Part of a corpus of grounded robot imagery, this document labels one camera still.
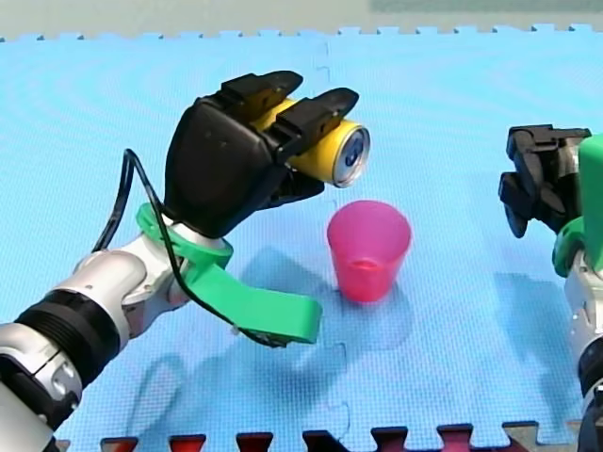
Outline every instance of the green bracket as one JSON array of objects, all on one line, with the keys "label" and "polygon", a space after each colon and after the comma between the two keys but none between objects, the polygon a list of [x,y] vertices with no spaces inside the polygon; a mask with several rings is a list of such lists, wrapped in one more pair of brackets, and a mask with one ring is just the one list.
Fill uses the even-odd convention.
[{"label": "green bracket", "polygon": [[[137,213],[140,229],[163,243],[153,207],[145,203]],[[279,343],[314,344],[318,338],[322,307],[306,296],[249,287],[230,275],[226,266],[233,247],[224,240],[221,250],[196,245],[169,230],[174,252],[188,260],[183,274],[187,287],[239,330]]]},{"label": "green bracket", "polygon": [[584,139],[579,146],[582,217],[567,223],[557,235],[553,265],[567,277],[576,252],[584,248],[589,266],[603,269],[603,135]]},{"label": "green bracket", "polygon": [[588,264],[603,269],[603,135],[589,137],[579,147],[579,177]]}]

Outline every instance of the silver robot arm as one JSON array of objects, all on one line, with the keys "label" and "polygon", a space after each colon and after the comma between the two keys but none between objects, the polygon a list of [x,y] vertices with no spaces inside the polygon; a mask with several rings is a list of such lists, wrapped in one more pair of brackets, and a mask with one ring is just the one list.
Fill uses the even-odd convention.
[{"label": "silver robot arm", "polygon": [[[196,244],[223,246],[182,224],[172,228]],[[165,248],[140,235],[86,257],[42,301],[0,325],[0,452],[58,451],[55,431],[86,387],[130,339],[186,303]]]}]

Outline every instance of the can top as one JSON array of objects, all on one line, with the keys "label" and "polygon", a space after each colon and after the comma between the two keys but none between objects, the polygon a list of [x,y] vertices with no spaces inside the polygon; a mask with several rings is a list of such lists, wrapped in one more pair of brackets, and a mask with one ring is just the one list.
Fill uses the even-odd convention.
[{"label": "can top", "polygon": [[351,129],[344,140],[333,167],[333,184],[350,186],[362,174],[370,150],[370,135],[362,126]]}]

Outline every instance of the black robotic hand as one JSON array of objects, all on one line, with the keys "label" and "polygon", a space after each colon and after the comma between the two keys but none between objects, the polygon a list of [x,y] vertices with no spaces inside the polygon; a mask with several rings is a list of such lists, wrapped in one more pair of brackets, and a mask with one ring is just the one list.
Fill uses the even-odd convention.
[{"label": "black robotic hand", "polygon": [[512,127],[507,155],[515,172],[500,176],[498,196],[513,234],[520,238],[531,219],[556,233],[581,215],[578,147],[588,129],[554,129],[552,125]]},{"label": "black robotic hand", "polygon": [[316,196],[323,182],[286,162],[308,151],[348,114],[358,94],[332,89],[302,99],[266,130],[252,123],[302,83],[290,71],[247,74],[199,98],[168,151],[165,212],[209,238],[224,237],[253,212]]}]

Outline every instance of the robot finger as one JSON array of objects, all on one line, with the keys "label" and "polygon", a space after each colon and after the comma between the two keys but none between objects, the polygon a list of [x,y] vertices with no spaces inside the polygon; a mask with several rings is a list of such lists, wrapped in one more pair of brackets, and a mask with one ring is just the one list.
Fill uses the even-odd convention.
[{"label": "robot finger", "polygon": [[507,140],[507,155],[513,160],[521,186],[533,200],[545,181],[545,172],[536,153],[534,136],[529,128],[513,128]]},{"label": "robot finger", "polygon": [[505,172],[500,176],[498,197],[504,204],[505,216],[513,235],[521,238],[534,218],[534,204],[521,185],[516,172]]},{"label": "robot finger", "polygon": [[307,200],[324,191],[324,183],[302,172],[291,170],[261,210]]},{"label": "robot finger", "polygon": [[275,149],[277,164],[302,155],[336,129],[358,102],[358,93],[347,88],[331,89],[315,98],[305,98],[276,115],[263,132]]},{"label": "robot finger", "polygon": [[303,82],[292,71],[248,73],[221,84],[220,90],[197,102],[209,102],[241,122],[259,119],[280,104]]}]

